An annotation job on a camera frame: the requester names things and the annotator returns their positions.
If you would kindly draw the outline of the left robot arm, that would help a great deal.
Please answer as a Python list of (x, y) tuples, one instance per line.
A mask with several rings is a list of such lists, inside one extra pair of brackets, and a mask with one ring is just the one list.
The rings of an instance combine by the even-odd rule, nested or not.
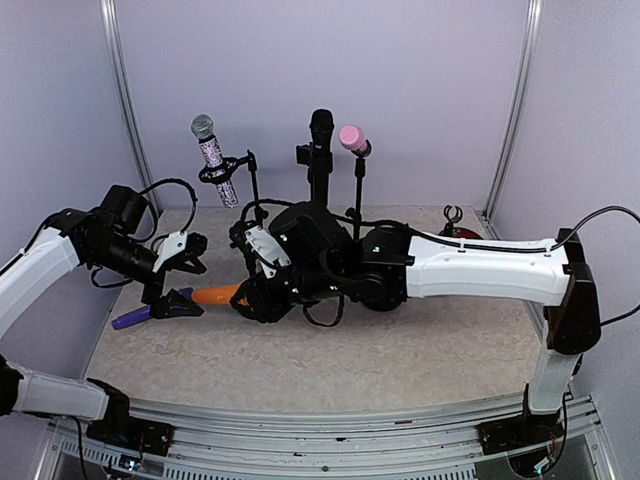
[[(191, 298), (165, 290), (164, 280), (172, 270), (205, 273), (200, 258), (208, 240), (182, 227), (157, 250), (145, 247), (134, 235), (150, 207), (143, 192), (114, 185), (89, 211), (65, 209), (47, 217), (1, 270), (1, 331), (7, 333), (43, 293), (81, 266), (141, 284), (152, 319), (202, 315)], [(1, 413), (83, 419), (88, 438), (139, 454), (167, 456), (174, 436), (168, 423), (131, 415), (129, 397), (104, 381), (46, 374), (7, 359), (1, 361)]]

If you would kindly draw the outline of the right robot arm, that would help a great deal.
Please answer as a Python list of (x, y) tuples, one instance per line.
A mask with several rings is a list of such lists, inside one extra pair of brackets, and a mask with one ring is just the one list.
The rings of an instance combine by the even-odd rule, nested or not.
[(339, 218), (314, 202), (285, 203), (270, 224), (241, 217), (229, 231), (249, 277), (231, 304), (261, 323), (280, 321), (333, 298), (378, 311), (410, 298), (471, 296), (539, 304), (547, 323), (532, 380), (518, 415), (487, 421), (485, 454), (565, 435), (564, 393), (580, 357), (601, 337), (597, 288), (578, 235), (505, 242), (428, 234), (394, 221)]

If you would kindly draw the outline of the orange microphone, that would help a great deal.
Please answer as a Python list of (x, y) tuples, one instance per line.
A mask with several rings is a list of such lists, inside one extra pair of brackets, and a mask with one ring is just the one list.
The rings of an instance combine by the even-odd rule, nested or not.
[(191, 298), (195, 303), (203, 305), (230, 304), (239, 288), (239, 284), (201, 288), (194, 290)]

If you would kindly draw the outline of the purple microphone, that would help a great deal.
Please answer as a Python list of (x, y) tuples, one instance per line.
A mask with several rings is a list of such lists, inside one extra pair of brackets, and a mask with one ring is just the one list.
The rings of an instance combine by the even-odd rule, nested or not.
[[(185, 307), (171, 307), (166, 318), (176, 318), (186, 312)], [(111, 321), (114, 330), (122, 330), (153, 319), (151, 315), (151, 306), (144, 305), (133, 311), (125, 313)]]

